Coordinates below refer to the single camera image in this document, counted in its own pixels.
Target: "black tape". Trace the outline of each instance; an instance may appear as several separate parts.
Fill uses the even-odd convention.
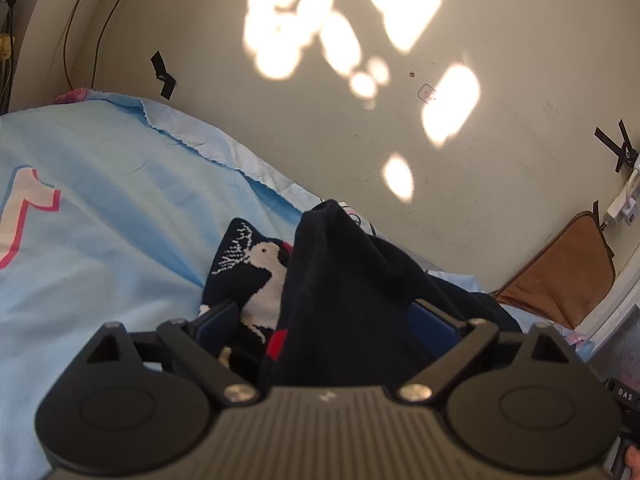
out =
[[[166,71],[164,60],[162,60],[159,50],[157,50],[151,57],[151,63],[153,63],[154,70],[156,70],[156,78],[160,81],[164,81],[164,86],[162,86],[160,95],[169,100],[171,98],[171,94],[174,92],[175,79]]]

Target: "electrical cable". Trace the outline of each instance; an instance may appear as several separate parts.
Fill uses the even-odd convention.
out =
[[[6,70],[6,61],[0,59],[0,94],[4,90],[4,71]]]
[[[9,35],[10,56],[8,66],[5,63],[4,74],[2,76],[2,93],[0,94],[0,115],[4,115],[9,111],[9,103],[11,102],[11,92],[14,85],[15,75],[15,38],[14,38],[14,5],[16,0],[4,0],[8,6],[6,17],[6,31]]]
[[[11,72],[9,79],[9,91],[6,98],[6,111],[9,111],[9,103],[11,102],[11,92],[14,89],[14,76],[15,76],[15,38],[14,38],[14,4],[9,5],[9,17],[8,17],[8,29],[9,29],[9,42],[11,43]]]
[[[76,10],[78,10],[78,5],[80,4],[80,0],[76,0],[75,4],[74,4],[74,8],[71,11],[71,15],[69,16],[69,22],[66,26],[66,33],[65,33],[65,42],[62,45],[62,64],[65,68],[65,77],[66,77],[66,82],[69,85],[69,89],[73,90],[74,86],[71,84],[71,78],[69,77],[69,72],[68,69],[66,67],[66,42],[69,38],[69,31],[71,30],[71,24],[74,22],[74,16],[76,15]]]
[[[629,180],[626,181],[625,194],[626,194],[627,203],[629,202],[629,198],[631,197],[631,191],[635,187],[635,185],[633,185],[632,182],[635,183],[638,173],[639,173],[638,168],[634,168],[634,170],[631,172],[631,176],[629,177]]]
[[[0,115],[4,115],[4,94],[9,86],[9,74],[11,70],[11,60],[4,62],[4,73],[2,74],[2,93],[0,93]]]
[[[102,30],[100,31],[100,36],[98,36],[98,42],[95,45],[94,71],[93,71],[92,76],[91,76],[91,88],[92,89],[94,88],[94,83],[95,83],[95,71],[96,71],[96,68],[98,66],[98,53],[100,51],[100,42],[102,41],[102,35],[104,34],[104,31],[107,29],[107,25],[109,25],[109,20],[113,16],[113,13],[115,12],[115,10],[118,7],[119,3],[120,3],[120,0],[116,0],[116,3],[114,4],[113,9],[111,9],[111,12],[107,16],[107,20],[104,22],[104,25],[102,26]]]

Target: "blue bedsheet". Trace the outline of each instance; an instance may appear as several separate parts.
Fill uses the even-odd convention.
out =
[[[232,218],[292,242],[319,202],[217,128],[98,92],[0,118],[0,196],[2,480],[48,469],[34,412],[101,323],[195,317]]]

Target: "beige wall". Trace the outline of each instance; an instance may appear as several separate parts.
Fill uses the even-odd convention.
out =
[[[113,1],[98,4],[78,83],[88,81]],[[407,7],[388,15],[406,20],[400,34],[433,6],[400,1]],[[408,51],[394,44],[374,3],[333,5],[360,45],[360,66],[372,56],[389,66],[389,85],[374,103],[352,93],[318,35],[289,78],[265,78],[243,47],[248,0],[123,0],[103,40],[98,87],[162,100],[149,61],[159,49],[178,81],[172,106],[222,128],[312,192],[345,200],[441,267],[475,273],[487,288],[594,200],[606,209],[623,177],[593,131],[598,125],[617,139],[622,118],[640,146],[640,0],[441,0]],[[456,63],[475,75],[480,97],[457,135],[438,146],[417,91],[437,86]],[[381,176],[394,153],[412,172],[408,203]],[[638,225],[607,232],[618,270],[639,232]]]
[[[68,90],[62,68],[62,41],[75,2],[76,0],[18,0],[16,3],[19,22],[16,39],[20,56],[10,110],[48,105]],[[67,60],[71,68],[97,3],[98,0],[82,0],[78,7],[67,46]]]

